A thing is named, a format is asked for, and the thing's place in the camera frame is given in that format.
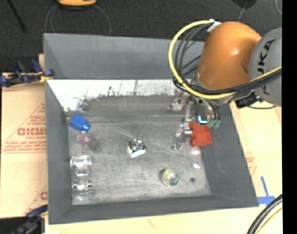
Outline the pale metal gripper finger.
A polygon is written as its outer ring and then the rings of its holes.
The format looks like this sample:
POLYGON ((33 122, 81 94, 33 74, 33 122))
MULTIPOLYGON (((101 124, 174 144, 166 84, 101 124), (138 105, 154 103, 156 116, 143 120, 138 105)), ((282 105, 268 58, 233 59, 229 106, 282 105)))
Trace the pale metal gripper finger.
POLYGON ((191 129, 180 129, 180 131, 176 134, 176 149, 180 150, 183 143, 187 141, 187 139, 191 136, 191 129))
POLYGON ((181 147, 183 143, 187 140, 187 125, 181 124, 177 127, 173 147, 181 147))

